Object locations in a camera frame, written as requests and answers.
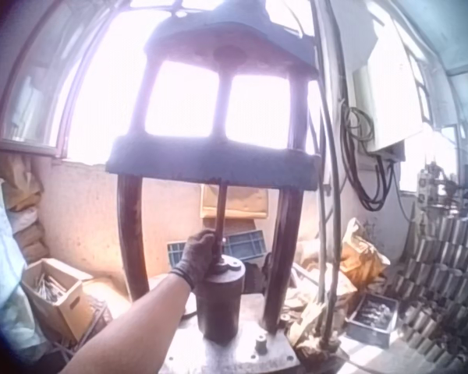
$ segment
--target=hose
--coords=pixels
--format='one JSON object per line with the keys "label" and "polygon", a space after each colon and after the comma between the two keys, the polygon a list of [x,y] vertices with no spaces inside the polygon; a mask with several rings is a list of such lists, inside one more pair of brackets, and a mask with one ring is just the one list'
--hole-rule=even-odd
{"label": "hose", "polygon": [[[312,8],[312,20],[314,25],[314,33],[315,35],[320,35],[319,24],[317,17],[317,8],[314,1],[310,2],[310,6]],[[326,6],[331,6],[329,1],[326,2]],[[330,10],[330,15],[332,19],[334,19],[334,15],[332,14],[332,10]],[[335,27],[335,39],[338,39],[337,44],[339,46],[338,49],[341,49],[341,41],[339,40],[339,30],[337,30],[337,25]],[[332,198],[333,198],[333,206],[335,210],[335,214],[333,216],[333,252],[334,256],[332,259],[333,264],[333,271],[331,276],[331,289],[329,291],[329,298],[328,298],[328,313],[326,315],[326,322],[324,325],[324,334],[321,339],[321,345],[326,347],[329,343],[329,338],[331,336],[331,328],[332,328],[332,320],[333,320],[333,310],[336,304],[336,289],[338,287],[338,273],[339,273],[339,263],[342,256],[342,210],[341,210],[341,201],[340,201],[340,186],[339,186],[339,173],[338,173],[338,158],[336,156],[336,146],[335,146],[335,137],[333,135],[333,126],[331,121],[331,116],[329,114],[328,105],[325,100],[325,86],[324,86],[324,74],[321,74],[317,78],[317,84],[319,86],[320,91],[320,99],[321,99],[321,113],[324,119],[324,127],[326,129],[326,136],[328,139],[328,146],[329,146],[329,157],[331,161],[331,186],[332,186]]]}

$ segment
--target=window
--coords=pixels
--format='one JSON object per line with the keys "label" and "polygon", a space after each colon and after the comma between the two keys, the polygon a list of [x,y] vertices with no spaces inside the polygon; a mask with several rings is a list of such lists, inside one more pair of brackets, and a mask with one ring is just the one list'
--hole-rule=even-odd
{"label": "window", "polygon": [[42,16],[19,56],[0,118],[0,147],[36,146],[35,152],[59,154],[59,110],[65,100],[62,83],[73,81],[72,67],[87,49],[110,2],[65,0]]}
{"label": "window", "polygon": [[[374,17],[378,36],[377,46],[368,62],[377,112],[375,121],[391,122],[387,127],[379,126],[375,137],[383,136],[382,128],[388,136],[398,135],[399,130],[392,127],[395,119],[391,117],[401,118],[396,127],[402,129],[406,161],[401,163],[399,186],[402,191],[415,192],[417,175],[427,163],[437,162],[447,176],[456,173],[456,142],[447,137],[449,130],[443,134],[433,130],[434,120],[424,74],[426,62],[418,43],[378,3],[369,1],[367,6]],[[397,72],[392,70],[396,65],[399,67]],[[383,144],[388,143],[388,140],[382,141]]]}

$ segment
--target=window frame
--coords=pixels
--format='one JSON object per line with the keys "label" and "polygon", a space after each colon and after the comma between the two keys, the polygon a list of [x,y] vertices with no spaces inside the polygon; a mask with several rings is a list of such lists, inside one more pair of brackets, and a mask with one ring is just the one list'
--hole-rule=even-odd
{"label": "window frame", "polygon": [[[54,0],[54,2],[47,8],[44,14],[34,25],[34,28],[28,35],[24,45],[21,47],[19,54],[12,65],[9,79],[7,80],[2,98],[0,100],[0,150],[49,157],[63,157],[63,154],[66,153],[66,140],[69,134],[69,121],[66,121],[65,113],[68,111],[69,107],[72,106],[70,105],[69,100],[72,99],[71,93],[73,88],[78,84],[77,81],[83,80],[85,73],[83,68],[86,67],[83,64],[83,61],[87,60],[87,56],[90,55],[90,53],[94,53],[94,51],[97,50],[97,44],[101,39],[98,37],[101,34],[104,34],[101,33],[101,30],[104,29],[105,25],[108,25],[111,22],[112,17],[119,12],[122,6],[127,5],[128,1],[129,0],[114,0],[112,2],[104,2],[103,5],[101,5],[101,7],[96,10],[91,19],[87,21],[87,25],[81,32],[81,35],[70,48],[69,56],[66,59],[66,63],[62,67],[62,74],[55,82],[55,97],[57,97],[62,90],[63,84],[71,72],[71,69],[75,67],[77,63],[80,63],[80,66],[76,71],[73,83],[69,88],[68,97],[64,103],[64,108],[62,109],[60,123],[56,129],[57,135],[55,136],[55,145],[48,145],[41,142],[26,142],[23,140],[6,139],[6,117],[10,114],[12,98],[18,89],[19,78],[25,69],[26,61],[29,57],[29,53],[31,52],[31,48],[34,46],[34,42],[38,40],[42,31],[44,31],[48,21],[53,17],[55,12],[60,9],[61,5],[66,3],[66,0]],[[76,31],[77,28],[71,33],[71,36],[75,35]],[[54,128],[52,123],[55,116],[56,104],[58,102],[58,100],[53,100],[52,103],[48,105],[45,126],[50,125],[52,128]]]}

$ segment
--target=black glove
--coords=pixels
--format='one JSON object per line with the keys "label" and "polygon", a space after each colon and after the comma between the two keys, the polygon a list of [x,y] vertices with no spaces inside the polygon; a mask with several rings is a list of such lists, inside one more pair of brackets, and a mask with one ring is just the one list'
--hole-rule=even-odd
{"label": "black glove", "polygon": [[211,229],[206,229],[187,239],[186,247],[182,254],[182,259],[172,270],[183,277],[191,289],[200,283],[213,260],[213,244],[215,243],[215,233]]}

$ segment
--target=metal plate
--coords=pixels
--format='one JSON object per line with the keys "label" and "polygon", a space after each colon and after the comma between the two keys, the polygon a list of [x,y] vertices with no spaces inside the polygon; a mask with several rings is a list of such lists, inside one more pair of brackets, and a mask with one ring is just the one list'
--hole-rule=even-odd
{"label": "metal plate", "polygon": [[258,324],[263,304],[263,295],[242,296],[239,332],[225,346],[204,339],[196,317],[182,322],[160,373],[293,372],[300,362],[282,330],[267,335],[268,352],[265,355],[255,351],[257,336],[265,333]]}

